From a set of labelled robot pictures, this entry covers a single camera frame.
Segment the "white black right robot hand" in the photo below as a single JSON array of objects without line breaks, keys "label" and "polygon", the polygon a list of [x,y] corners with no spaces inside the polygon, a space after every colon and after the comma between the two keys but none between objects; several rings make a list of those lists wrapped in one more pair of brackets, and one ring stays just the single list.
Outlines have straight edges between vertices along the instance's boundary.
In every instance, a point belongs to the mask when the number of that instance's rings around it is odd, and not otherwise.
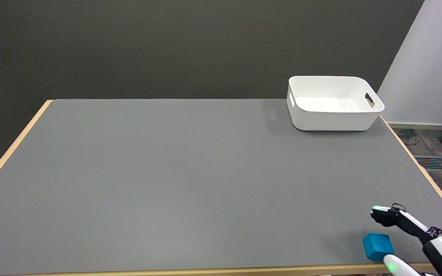
[{"label": "white black right robot hand", "polygon": [[383,227],[398,227],[405,233],[419,239],[422,252],[437,275],[442,276],[442,230],[440,228],[426,227],[398,203],[392,204],[391,207],[373,206],[370,215],[375,222]]}]

